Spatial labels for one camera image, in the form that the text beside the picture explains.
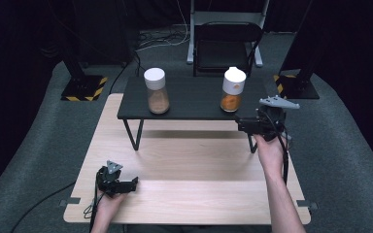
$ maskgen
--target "human arm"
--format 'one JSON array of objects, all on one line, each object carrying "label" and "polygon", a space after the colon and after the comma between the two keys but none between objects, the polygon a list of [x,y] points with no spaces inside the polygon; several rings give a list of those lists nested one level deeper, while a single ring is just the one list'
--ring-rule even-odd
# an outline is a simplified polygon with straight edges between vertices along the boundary
[{"label": "human arm", "polygon": [[117,214],[120,203],[128,193],[116,194],[114,197],[104,195],[97,205],[95,221],[93,222],[91,233],[106,233],[111,220]]},{"label": "human arm", "polygon": [[266,180],[272,231],[274,233],[305,232],[282,177],[284,160],[279,139],[276,137],[266,142],[260,135],[254,137]]}]

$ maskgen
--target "white lid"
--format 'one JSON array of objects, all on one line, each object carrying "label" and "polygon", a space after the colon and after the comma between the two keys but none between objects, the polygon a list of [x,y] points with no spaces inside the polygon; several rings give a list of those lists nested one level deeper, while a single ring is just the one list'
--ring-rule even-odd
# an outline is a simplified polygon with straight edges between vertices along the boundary
[{"label": "white lid", "polygon": [[236,67],[229,67],[225,72],[222,89],[228,94],[241,94],[244,90],[245,79],[247,75]]},{"label": "white lid", "polygon": [[151,68],[144,73],[148,89],[159,90],[165,86],[165,72],[159,68]]}]

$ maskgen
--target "metal bracket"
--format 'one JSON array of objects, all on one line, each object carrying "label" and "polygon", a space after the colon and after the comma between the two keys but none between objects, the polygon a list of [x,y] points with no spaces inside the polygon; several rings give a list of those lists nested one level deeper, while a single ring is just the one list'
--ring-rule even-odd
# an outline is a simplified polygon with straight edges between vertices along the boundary
[{"label": "metal bracket", "polygon": [[109,174],[113,174],[123,167],[122,165],[119,165],[119,164],[117,164],[117,163],[115,163],[111,160],[107,161],[107,165],[108,165],[108,173]]},{"label": "metal bracket", "polygon": [[285,100],[278,95],[275,97],[268,97],[266,99],[260,99],[260,104],[267,105],[270,107],[277,107],[277,108],[284,108],[284,109],[299,109],[299,104],[294,104],[292,102],[289,102],[288,100]]}]

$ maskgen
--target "chair backrest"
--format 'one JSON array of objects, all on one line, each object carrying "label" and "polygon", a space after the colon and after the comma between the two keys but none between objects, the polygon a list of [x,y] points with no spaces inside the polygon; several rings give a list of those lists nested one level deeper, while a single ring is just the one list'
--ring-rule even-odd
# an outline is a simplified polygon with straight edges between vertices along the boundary
[{"label": "chair backrest", "polygon": [[207,22],[195,29],[195,41],[259,42],[262,29],[252,22]]}]

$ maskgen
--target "jar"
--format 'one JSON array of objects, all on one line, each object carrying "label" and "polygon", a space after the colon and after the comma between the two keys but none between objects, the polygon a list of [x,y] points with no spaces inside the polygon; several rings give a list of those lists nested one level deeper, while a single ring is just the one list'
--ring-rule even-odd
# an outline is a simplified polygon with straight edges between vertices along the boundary
[{"label": "jar", "polygon": [[241,93],[244,90],[247,75],[236,67],[229,67],[222,84],[220,107],[226,112],[235,112],[241,105]]},{"label": "jar", "polygon": [[165,87],[165,72],[151,68],[144,73],[148,89],[148,106],[153,114],[164,114],[169,109],[168,93]]}]

